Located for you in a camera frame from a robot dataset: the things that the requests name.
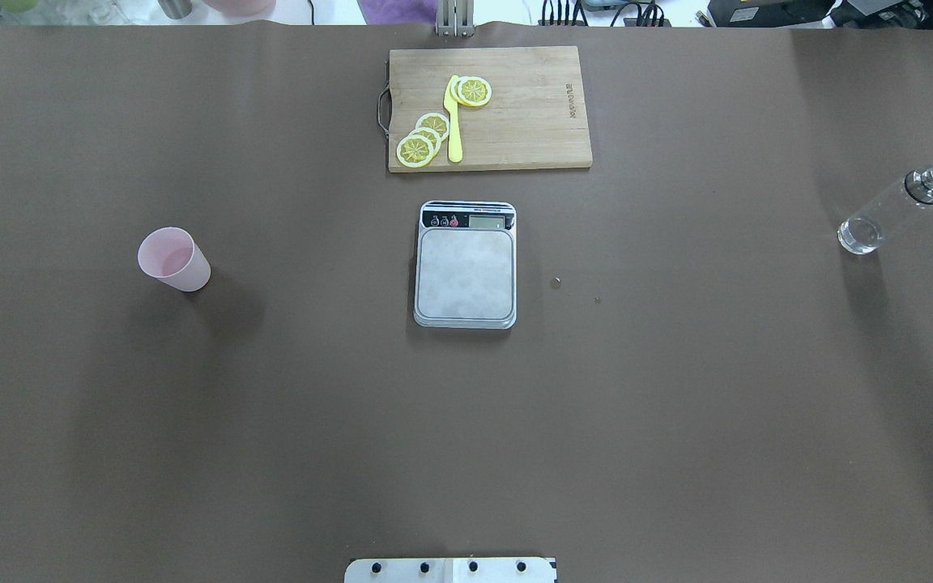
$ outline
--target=white bracket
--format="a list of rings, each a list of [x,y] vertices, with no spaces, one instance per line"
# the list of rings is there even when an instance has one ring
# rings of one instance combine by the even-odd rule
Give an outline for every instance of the white bracket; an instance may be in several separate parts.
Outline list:
[[[355,560],[344,583],[556,583],[556,560],[458,557],[450,560]]]
[[[438,36],[474,36],[474,0],[437,0]]]

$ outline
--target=lemon slice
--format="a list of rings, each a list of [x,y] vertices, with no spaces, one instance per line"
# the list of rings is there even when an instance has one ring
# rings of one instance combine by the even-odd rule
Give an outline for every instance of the lemon slice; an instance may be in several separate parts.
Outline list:
[[[437,148],[430,143],[429,139],[420,134],[405,136],[395,148],[398,162],[410,168],[426,166],[434,159],[435,154],[437,154]]]
[[[437,150],[441,147],[441,134],[437,133],[437,130],[431,130],[430,128],[417,128],[410,132],[410,136],[419,135],[427,138],[427,141],[430,142],[430,145]]]
[[[454,97],[466,106],[481,107],[492,99],[492,85],[480,77],[460,77]]]
[[[415,121],[417,128],[430,128],[435,130],[441,139],[449,137],[449,118],[440,113],[425,113]]]

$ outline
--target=transparent bottle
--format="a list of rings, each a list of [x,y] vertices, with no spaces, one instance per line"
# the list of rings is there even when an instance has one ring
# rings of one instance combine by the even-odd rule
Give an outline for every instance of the transparent bottle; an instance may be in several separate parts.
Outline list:
[[[837,229],[841,246],[858,255],[876,251],[933,211],[933,166],[906,174],[873,197]]]

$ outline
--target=cutting board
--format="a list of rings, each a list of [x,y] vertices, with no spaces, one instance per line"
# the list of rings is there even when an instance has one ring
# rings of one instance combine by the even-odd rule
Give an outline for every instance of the cutting board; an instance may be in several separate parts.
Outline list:
[[[391,51],[389,74],[392,172],[593,165],[578,47]],[[449,162],[445,140],[427,166],[402,166],[395,148],[415,128],[415,121],[430,111],[448,115],[443,97],[453,74],[483,77],[492,85],[492,100],[485,106],[459,106],[462,162]]]

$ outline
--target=knife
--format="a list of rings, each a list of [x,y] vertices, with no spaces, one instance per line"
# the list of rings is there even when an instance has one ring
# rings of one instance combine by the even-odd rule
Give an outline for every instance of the knife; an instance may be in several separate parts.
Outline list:
[[[463,159],[463,143],[459,138],[459,102],[452,97],[456,81],[459,81],[459,76],[453,74],[449,84],[445,85],[445,109],[449,111],[449,162],[462,162]]]

